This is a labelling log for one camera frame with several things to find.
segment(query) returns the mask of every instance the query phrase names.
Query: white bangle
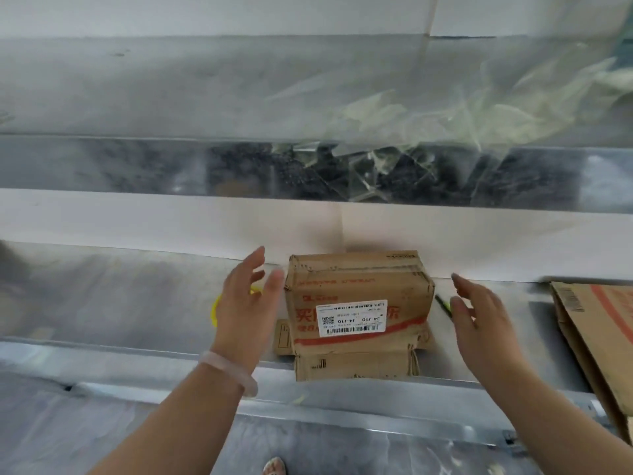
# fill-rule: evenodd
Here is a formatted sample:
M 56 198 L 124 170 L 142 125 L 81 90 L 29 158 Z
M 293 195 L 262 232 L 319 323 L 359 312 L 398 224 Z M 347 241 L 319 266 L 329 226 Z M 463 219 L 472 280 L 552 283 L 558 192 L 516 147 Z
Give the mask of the white bangle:
M 246 370 L 232 361 L 225 359 L 212 351 L 205 351 L 200 355 L 199 364 L 207 364 L 213 368 L 217 368 L 233 378 L 237 383 L 244 387 L 244 396 L 253 398 L 257 396 L 257 382 L 251 377 Z

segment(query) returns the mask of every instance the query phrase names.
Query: white panel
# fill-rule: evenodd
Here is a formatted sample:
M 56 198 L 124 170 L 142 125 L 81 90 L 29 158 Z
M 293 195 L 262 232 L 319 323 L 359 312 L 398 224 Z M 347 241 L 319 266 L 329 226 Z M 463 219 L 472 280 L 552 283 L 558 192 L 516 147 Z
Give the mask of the white panel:
M 0 38 L 425 33 L 433 0 L 0 0 Z
M 346 251 L 416 249 L 433 277 L 633 279 L 633 216 L 346 204 Z
M 604 37 L 618 33 L 631 0 L 438 0 L 434 37 Z
M 0 189 L 0 239 L 266 261 L 343 250 L 340 206 L 318 201 Z

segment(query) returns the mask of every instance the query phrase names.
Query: foot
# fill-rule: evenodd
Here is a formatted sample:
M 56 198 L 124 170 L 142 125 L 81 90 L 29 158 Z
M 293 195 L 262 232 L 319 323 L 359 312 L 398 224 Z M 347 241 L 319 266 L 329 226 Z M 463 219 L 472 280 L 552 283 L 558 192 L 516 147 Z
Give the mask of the foot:
M 275 457 L 266 463 L 261 475 L 286 475 L 286 465 L 282 459 Z

